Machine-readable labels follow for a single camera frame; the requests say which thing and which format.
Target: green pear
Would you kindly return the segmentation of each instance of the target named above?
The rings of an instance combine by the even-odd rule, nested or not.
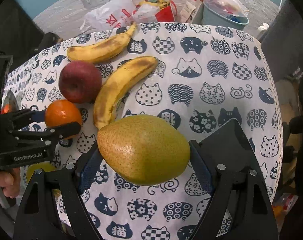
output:
[[[185,170],[190,147],[186,138],[163,119],[138,114],[98,131],[97,143],[108,165],[136,185],[155,185]]]

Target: human hand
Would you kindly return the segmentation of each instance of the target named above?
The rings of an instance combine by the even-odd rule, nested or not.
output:
[[[0,171],[0,187],[4,188],[6,197],[15,198],[20,189],[20,168],[14,168],[9,172]]]

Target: apple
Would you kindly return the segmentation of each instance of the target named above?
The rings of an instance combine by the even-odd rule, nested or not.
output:
[[[102,75],[92,63],[75,60],[61,71],[58,81],[61,94],[73,103],[95,100],[102,86]]]

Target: trash bin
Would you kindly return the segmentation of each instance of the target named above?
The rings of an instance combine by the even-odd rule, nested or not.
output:
[[[204,4],[203,20],[201,21],[201,23],[202,25],[217,25],[231,27],[237,30],[243,30],[245,26],[249,23],[249,20],[247,17],[239,17],[238,19],[241,21],[240,23],[229,20],[214,12],[206,4]]]

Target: cat print tablecloth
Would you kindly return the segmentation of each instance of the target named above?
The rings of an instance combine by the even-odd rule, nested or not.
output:
[[[9,74],[5,94],[11,89],[21,108],[46,109],[63,98],[58,78],[69,62],[66,49],[94,44],[124,31],[126,27],[86,34],[43,50]],[[158,66],[122,99],[117,118],[152,114],[166,120],[187,140],[197,141],[230,118],[237,119],[255,151],[272,200],[282,163],[282,124],[260,43],[227,27],[145,23],[121,54],[97,68],[105,81],[124,62],[143,55],[157,57]],[[93,105],[78,107],[82,130],[57,145],[52,161],[57,168],[75,162],[96,140]],[[41,123],[23,129],[44,128]],[[23,185],[26,170],[22,169]],[[210,195],[200,186],[191,165],[177,178],[146,187],[125,181],[103,162],[82,199],[104,239],[187,240]],[[69,224],[61,197],[57,207],[61,219]],[[231,219],[226,212],[219,235],[228,231]]]

